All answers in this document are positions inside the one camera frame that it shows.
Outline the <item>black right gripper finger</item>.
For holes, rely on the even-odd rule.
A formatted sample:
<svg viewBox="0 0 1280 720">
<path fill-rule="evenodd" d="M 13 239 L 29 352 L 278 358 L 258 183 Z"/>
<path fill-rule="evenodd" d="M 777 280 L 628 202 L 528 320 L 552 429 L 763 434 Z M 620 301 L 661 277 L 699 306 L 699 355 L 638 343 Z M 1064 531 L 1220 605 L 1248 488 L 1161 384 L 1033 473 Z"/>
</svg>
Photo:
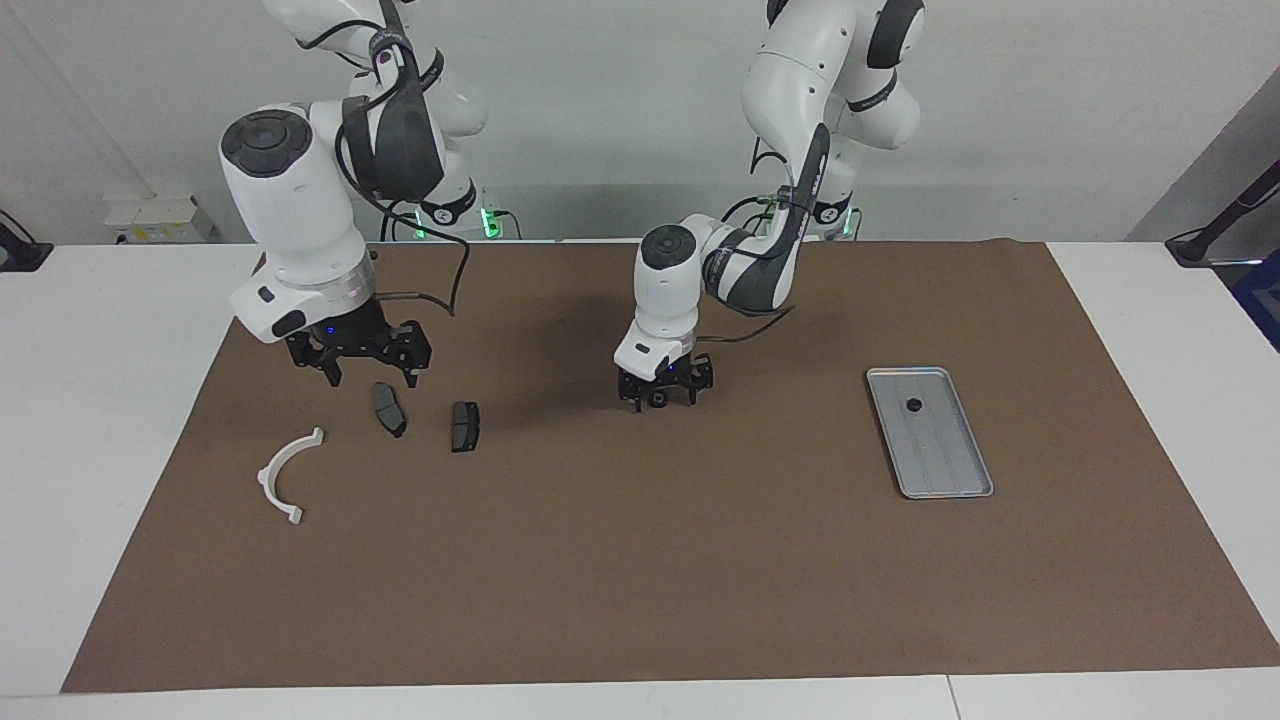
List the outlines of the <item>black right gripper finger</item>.
<svg viewBox="0 0 1280 720">
<path fill-rule="evenodd" d="M 398 369 L 408 388 L 416 388 L 419 375 L 429 369 L 433 357 L 430 341 L 417 320 L 407 320 L 389 329 L 387 363 Z"/>
<path fill-rule="evenodd" d="M 315 345 L 311 334 L 289 334 L 285 337 L 285 346 L 296 366 L 319 370 L 330 387 L 340 386 L 343 373 L 339 360 L 346 351 L 344 347 Z"/>
</svg>

